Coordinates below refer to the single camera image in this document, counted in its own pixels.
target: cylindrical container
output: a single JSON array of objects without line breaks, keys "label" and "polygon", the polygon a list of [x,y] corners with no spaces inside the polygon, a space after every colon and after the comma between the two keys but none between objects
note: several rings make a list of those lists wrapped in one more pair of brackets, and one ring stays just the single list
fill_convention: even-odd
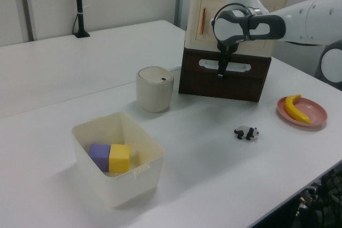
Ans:
[{"label": "cylindrical container", "polygon": [[137,73],[137,101],[148,112],[162,112],[171,101],[174,77],[164,68],[152,66]]}]

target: white storage bin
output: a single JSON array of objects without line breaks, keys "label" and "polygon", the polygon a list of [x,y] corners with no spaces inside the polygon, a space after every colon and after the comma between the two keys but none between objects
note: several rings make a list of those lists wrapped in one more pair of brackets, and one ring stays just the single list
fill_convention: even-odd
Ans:
[{"label": "white storage bin", "polygon": [[[72,135],[78,166],[105,204],[118,206],[157,185],[164,149],[130,115],[118,112],[99,117],[75,126]],[[92,143],[130,145],[130,170],[101,172],[88,155]]]}]

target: banana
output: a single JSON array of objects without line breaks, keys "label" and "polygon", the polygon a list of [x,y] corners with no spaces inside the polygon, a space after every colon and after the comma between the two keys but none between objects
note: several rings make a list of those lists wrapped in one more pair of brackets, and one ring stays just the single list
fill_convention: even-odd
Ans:
[{"label": "banana", "polygon": [[293,102],[300,97],[301,95],[286,97],[285,104],[284,104],[285,110],[293,119],[311,124],[310,118],[307,115],[305,115],[303,112],[298,110],[296,106],[293,104]]}]

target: panda figurine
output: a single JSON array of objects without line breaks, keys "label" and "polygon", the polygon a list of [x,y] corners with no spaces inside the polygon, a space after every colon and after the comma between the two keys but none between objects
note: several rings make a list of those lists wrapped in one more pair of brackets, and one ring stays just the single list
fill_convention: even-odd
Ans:
[{"label": "panda figurine", "polygon": [[242,139],[242,136],[246,136],[246,140],[251,140],[251,137],[259,135],[259,131],[257,130],[257,128],[249,128],[244,125],[235,129],[234,133],[237,134],[238,139]]}]

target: plate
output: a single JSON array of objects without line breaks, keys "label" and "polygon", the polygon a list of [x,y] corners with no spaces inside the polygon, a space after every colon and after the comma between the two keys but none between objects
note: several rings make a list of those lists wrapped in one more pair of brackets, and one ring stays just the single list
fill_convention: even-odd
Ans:
[{"label": "plate", "polygon": [[278,101],[277,109],[280,115],[288,121],[297,125],[301,125],[303,127],[318,127],[326,122],[328,115],[325,109],[321,105],[315,103],[314,101],[311,101],[303,97],[297,99],[294,102],[294,105],[298,110],[305,113],[310,118],[311,124],[300,122],[293,119],[285,110],[285,99],[286,97],[283,97]]}]

